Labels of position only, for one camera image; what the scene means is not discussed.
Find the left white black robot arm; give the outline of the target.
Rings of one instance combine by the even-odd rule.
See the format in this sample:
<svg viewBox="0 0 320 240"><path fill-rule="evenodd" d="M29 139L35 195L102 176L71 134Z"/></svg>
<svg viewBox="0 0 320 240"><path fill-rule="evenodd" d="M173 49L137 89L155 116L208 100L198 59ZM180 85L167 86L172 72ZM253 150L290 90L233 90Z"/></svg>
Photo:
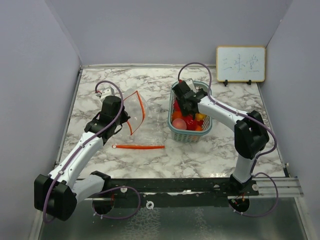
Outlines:
<svg viewBox="0 0 320 240"><path fill-rule="evenodd" d="M78 203L91 195L103 198L111 190L108 177L94 172L88 178L77 181L89 160L119 132L118 126L129 120L122 97L109 95L102 102L101 111L86 125L79 142L62 163L48 175L40 174L34 181L34 207L61 221L70 218Z"/></svg>

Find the yellow bell pepper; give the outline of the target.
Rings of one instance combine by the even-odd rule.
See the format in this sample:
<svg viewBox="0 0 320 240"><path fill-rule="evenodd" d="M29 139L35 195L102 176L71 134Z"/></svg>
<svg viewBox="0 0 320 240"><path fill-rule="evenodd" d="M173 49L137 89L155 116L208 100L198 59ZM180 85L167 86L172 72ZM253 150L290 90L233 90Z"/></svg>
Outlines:
<svg viewBox="0 0 320 240"><path fill-rule="evenodd" d="M194 116L194 120L197 122L198 126L202 126L204 123L204 120L206 119L206 115L202 113L196 113Z"/></svg>

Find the red apple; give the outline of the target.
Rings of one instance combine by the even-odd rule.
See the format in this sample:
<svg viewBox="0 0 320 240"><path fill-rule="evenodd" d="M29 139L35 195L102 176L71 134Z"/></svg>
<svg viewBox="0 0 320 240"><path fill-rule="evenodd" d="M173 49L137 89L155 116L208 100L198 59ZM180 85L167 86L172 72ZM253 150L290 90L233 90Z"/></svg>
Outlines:
<svg viewBox="0 0 320 240"><path fill-rule="evenodd" d="M173 109L174 109L174 111L179 111L179 112L181 111L177 100L174 101Z"/></svg>

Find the pink peach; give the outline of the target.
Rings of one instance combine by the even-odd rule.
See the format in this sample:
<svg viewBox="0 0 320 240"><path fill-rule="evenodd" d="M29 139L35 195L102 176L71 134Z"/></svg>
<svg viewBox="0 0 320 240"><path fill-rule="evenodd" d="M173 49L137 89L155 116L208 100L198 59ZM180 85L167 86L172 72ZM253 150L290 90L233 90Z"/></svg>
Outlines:
<svg viewBox="0 0 320 240"><path fill-rule="evenodd" d="M178 130L186 130L187 124L186 122L181 118L176 118L172 121L172 126Z"/></svg>

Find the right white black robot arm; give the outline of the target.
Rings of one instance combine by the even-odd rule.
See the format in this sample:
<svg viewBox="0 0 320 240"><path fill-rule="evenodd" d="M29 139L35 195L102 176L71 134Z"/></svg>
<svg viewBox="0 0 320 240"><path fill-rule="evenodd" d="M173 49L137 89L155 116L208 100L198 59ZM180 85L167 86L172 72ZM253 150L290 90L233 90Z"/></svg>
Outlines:
<svg viewBox="0 0 320 240"><path fill-rule="evenodd" d="M224 124L234 133L234 147L238 153L235 169L230 176L230 191L240 196L248 189L256 157L269 142L269 134L257 111L247 113L214 99L202 88L195 90L194 84L181 81L171 89L184 116L206 115Z"/></svg>

